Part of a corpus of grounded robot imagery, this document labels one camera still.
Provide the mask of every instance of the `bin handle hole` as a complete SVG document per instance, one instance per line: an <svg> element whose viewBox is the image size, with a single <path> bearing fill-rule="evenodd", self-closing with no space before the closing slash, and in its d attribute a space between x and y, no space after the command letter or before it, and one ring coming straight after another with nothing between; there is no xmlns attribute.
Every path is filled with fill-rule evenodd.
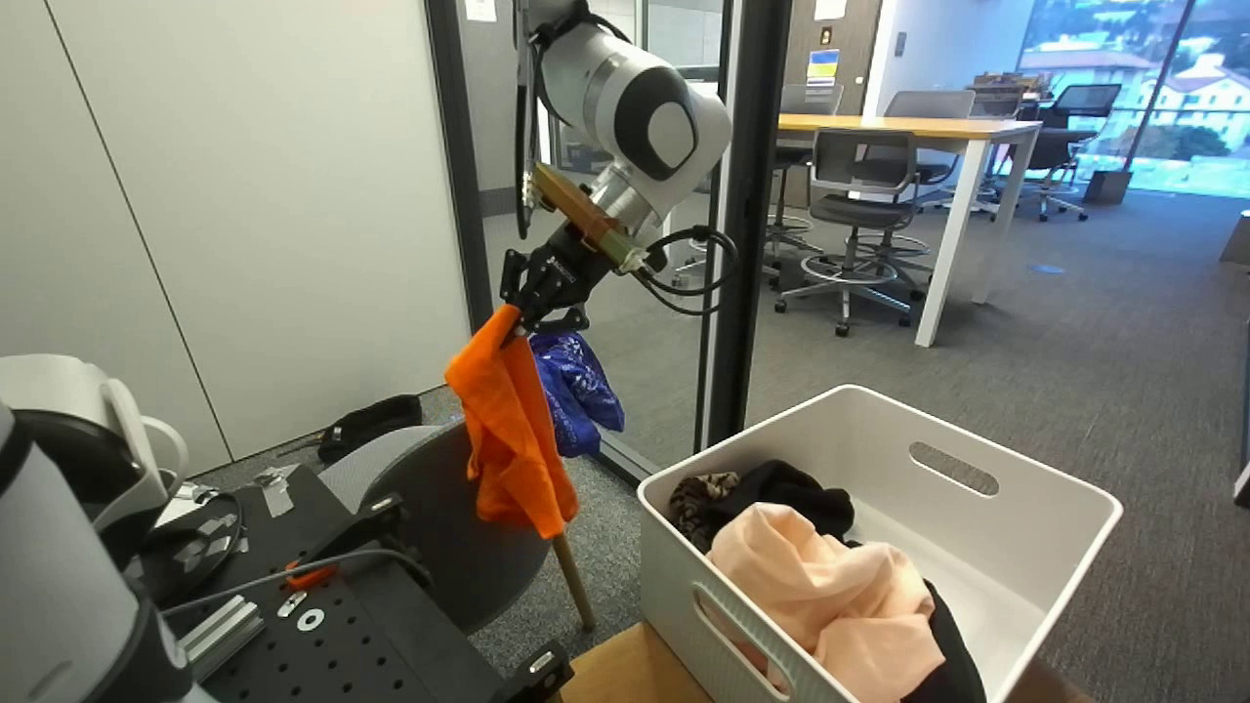
<svg viewBox="0 0 1250 703"><path fill-rule="evenodd" d="M712 628L712 637L774 694L774 698L792 698L792 674L778 656L769 656L744 628L742 620L713 601L713 594L696 581L691 601L700 620Z"/></svg>
<svg viewBox="0 0 1250 703"><path fill-rule="evenodd" d="M960 487L967 487L967 493L975 493L975 497L998 497L998 480L992 473L983 473L983 469L975 469L975 463L967 463L960 458L949 458L928 443L910 443L910 461L928 469L928 473L937 473L937 477L945 477L945 480L953 480L953 483L960 483Z"/></svg>

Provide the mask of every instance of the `orange cloth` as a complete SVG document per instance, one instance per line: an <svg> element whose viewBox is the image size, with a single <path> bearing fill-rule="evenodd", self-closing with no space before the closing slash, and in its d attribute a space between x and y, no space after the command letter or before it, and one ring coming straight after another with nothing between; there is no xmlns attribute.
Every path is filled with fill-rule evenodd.
<svg viewBox="0 0 1250 703"><path fill-rule="evenodd" d="M574 521L578 497L554 450L531 341L510 336L514 322L514 303L494 310L443 367L443 383L466 408L475 516L483 523L527 523L554 538Z"/></svg>
<svg viewBox="0 0 1250 703"><path fill-rule="evenodd" d="M933 596L898 546L848 551L787 505L748 505L706 561L863 703L910 694L945 661Z"/></svg>

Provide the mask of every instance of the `white plastic bin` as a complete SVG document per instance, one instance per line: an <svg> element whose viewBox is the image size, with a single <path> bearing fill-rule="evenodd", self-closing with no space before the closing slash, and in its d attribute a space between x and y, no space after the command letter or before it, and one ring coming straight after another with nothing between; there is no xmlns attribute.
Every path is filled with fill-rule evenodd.
<svg viewBox="0 0 1250 703"><path fill-rule="evenodd" d="M643 616L717 703L848 698L742 588L669 523L684 477L787 461L854 499L854 538L895 542L949 601L986 698L1006 698L1066 608L1121 505L1042 461L865 388L834 388L656 477L643 521ZM769 686L712 625L725 616L787 681Z"/></svg>

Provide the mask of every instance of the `pink cloth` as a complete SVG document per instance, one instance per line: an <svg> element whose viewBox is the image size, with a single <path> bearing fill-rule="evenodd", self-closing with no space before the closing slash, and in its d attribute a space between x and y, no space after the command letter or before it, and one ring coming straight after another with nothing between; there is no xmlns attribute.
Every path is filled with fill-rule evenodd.
<svg viewBox="0 0 1250 703"><path fill-rule="evenodd" d="M898 546L848 551L802 512L752 505L706 557L863 703L910 694L945 661L933 596Z"/></svg>

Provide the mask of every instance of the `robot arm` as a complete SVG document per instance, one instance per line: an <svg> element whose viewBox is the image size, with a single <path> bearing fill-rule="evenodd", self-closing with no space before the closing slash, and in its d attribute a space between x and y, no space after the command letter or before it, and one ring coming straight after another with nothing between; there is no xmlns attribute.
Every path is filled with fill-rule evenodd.
<svg viewBox="0 0 1250 703"><path fill-rule="evenodd" d="M514 25L531 46L524 73L536 94L613 161L591 190L536 167L538 199L565 223L536 253L507 253L505 296L524 310L524 328L538 328L554 310L584 324L581 303L609 268L662 267L648 251L648 223L713 167L729 117L717 99L691 90L669 61L591 16L584 0L527 0Z"/></svg>

